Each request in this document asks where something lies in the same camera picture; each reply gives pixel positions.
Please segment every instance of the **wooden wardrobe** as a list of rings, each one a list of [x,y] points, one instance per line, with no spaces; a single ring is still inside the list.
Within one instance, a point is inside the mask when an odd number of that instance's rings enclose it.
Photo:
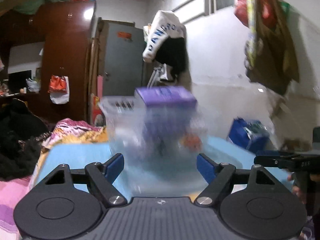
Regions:
[[[17,98],[28,102],[35,115],[50,122],[64,118],[85,120],[88,107],[88,66],[95,2],[47,3],[35,15],[9,11],[0,17],[0,56],[8,66],[10,48],[45,41],[41,67],[41,90]],[[6,69],[0,72],[5,79]],[[51,75],[68,76],[69,102],[51,102],[48,86]],[[2,103],[10,100],[0,98]]]

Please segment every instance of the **gray door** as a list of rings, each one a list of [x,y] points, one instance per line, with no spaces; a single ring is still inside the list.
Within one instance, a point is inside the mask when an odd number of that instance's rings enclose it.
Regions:
[[[109,24],[103,80],[104,96],[133,96],[134,89],[141,87],[144,43],[141,29]]]

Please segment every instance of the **white plastic bag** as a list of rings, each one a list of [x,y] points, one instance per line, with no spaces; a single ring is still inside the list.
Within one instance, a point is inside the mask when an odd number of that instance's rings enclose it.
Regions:
[[[40,82],[37,82],[35,80],[32,80],[31,78],[26,79],[27,85],[28,85],[28,90],[30,92],[36,92],[38,93],[40,90]]]
[[[2,60],[0,58],[0,71],[4,69],[4,64],[2,63]]]
[[[59,92],[50,92],[50,99],[52,103],[57,105],[63,105],[69,102],[70,98],[70,90],[69,90],[69,78],[67,76],[64,76],[67,82],[67,93],[59,93]]]

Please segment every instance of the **wardrobe door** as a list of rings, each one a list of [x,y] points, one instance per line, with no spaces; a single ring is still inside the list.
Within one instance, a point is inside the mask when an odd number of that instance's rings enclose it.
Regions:
[[[69,14],[67,2],[46,3],[33,17],[33,24],[41,33],[63,33],[66,30]]]
[[[94,14],[95,2],[74,1],[68,5],[67,32],[88,31]]]
[[[52,108],[60,113],[60,119],[71,118],[83,120],[85,118],[85,66],[86,49],[89,46],[87,32],[55,35],[50,33],[46,37],[41,71],[42,94],[48,90],[51,75],[68,76],[70,99],[63,105],[50,102],[49,94],[45,96]]]
[[[19,44],[23,40],[23,15],[10,10],[0,20],[2,25],[0,31],[4,32],[4,38],[12,44]]]

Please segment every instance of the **metal screw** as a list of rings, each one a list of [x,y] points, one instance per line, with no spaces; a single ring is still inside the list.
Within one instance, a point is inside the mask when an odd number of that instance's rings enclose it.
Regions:
[[[111,202],[113,205],[119,205],[124,202],[124,198],[121,196],[113,196],[109,198],[109,202]]]
[[[212,199],[209,198],[209,197],[200,197],[197,199],[197,202],[200,204],[200,205],[209,205],[212,203]]]

